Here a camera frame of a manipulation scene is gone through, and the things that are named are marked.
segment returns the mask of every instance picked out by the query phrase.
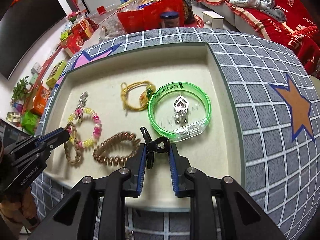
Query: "yellow tag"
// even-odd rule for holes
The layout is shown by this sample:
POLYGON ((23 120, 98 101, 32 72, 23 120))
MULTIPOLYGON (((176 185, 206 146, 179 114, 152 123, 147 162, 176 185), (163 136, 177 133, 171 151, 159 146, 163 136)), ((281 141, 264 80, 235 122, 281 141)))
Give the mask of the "yellow tag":
POLYGON ((61 41, 64 41, 66 38, 68 38, 69 34, 67 32, 63 32, 61 34, 61 41))

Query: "brown coil hair tie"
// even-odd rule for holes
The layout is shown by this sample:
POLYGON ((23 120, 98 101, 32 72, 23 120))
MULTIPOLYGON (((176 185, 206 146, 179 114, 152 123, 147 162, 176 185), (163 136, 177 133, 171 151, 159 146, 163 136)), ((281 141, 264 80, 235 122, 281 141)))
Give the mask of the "brown coil hair tie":
POLYGON ((112 166, 117 166, 120 164, 121 166, 125 165, 125 163, 128 161, 130 157, 133 157, 137 154, 137 149, 139 147, 140 139, 136 139, 136 135, 134 133, 130 132, 120 132, 115 134, 114 136, 110 137, 109 139, 105 140, 103 143, 98 145, 94 151, 93 151, 93 158, 95 161, 104 164, 112 166), (110 153, 110 150, 112 147, 116 144, 119 144, 122 141, 130 141, 133 146, 133 150, 129 155, 126 156, 116 156, 116 157, 107 157, 107 155, 110 153))
POLYGON ((73 164, 76 164, 76 163, 78 163, 80 161, 81 152, 80 152, 80 147, 79 147, 79 144, 78 144, 79 141, 77 140, 77 129, 76 129, 75 125, 72 122, 69 122, 64 129, 68 130, 69 127, 71 127, 71 130, 72 130, 73 136, 74 136, 73 146, 74 146, 75 151, 76 151, 76 156, 75 156, 74 160, 72 160, 71 157, 70 157, 70 152, 68 150, 68 145, 67 145, 68 141, 63 143, 63 147, 64 147, 64 153, 66 154, 66 158, 67 158, 68 162, 71 165, 73 165, 73 164))

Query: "crumpled blanket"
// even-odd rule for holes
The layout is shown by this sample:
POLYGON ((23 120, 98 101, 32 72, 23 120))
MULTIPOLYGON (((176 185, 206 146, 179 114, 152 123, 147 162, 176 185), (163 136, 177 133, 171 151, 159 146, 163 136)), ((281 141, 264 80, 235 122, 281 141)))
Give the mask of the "crumpled blanket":
POLYGON ((287 20, 282 10, 273 9, 275 6, 275 0, 230 0, 229 2, 239 7, 248 7, 248 8, 258 9, 270 15, 271 17, 275 18, 281 23, 287 20))
POLYGON ((287 17, 285 16, 283 10, 269 9, 269 10, 261 10, 261 12, 264 12, 264 13, 270 15, 272 18, 278 20, 281 23, 284 23, 287 21, 287 17))

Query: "television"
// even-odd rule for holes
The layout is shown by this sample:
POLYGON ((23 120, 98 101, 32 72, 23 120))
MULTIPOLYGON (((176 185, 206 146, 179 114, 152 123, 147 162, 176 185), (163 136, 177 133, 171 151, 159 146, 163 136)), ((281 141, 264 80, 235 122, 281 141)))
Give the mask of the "television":
POLYGON ((0 20, 0 73, 10 78, 32 45, 66 16, 58 0, 18 0, 0 20))

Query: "green plastic wristband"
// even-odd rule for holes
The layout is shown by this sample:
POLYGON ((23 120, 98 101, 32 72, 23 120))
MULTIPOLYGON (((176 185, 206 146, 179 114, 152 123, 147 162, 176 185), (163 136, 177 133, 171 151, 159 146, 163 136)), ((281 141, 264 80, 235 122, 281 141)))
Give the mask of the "green plastic wristband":
POLYGON ((196 136, 198 134, 201 134, 204 132, 205 128, 209 124, 210 118, 211 118, 211 103, 210 99, 207 96, 207 94, 199 87, 187 83, 187 82, 173 82, 166 84, 162 87, 160 87, 150 98, 149 104, 148 104, 148 117, 151 122, 152 127, 163 136, 166 136, 169 138, 170 141, 173 142, 180 142, 185 139, 191 138, 193 136, 196 136), (162 129, 155 121, 154 118, 154 109, 156 104, 159 102, 159 100, 166 94, 174 92, 174 91, 187 91, 196 97, 199 98, 199 100, 203 103, 206 117, 198 122, 177 128, 173 131, 166 131, 162 129))

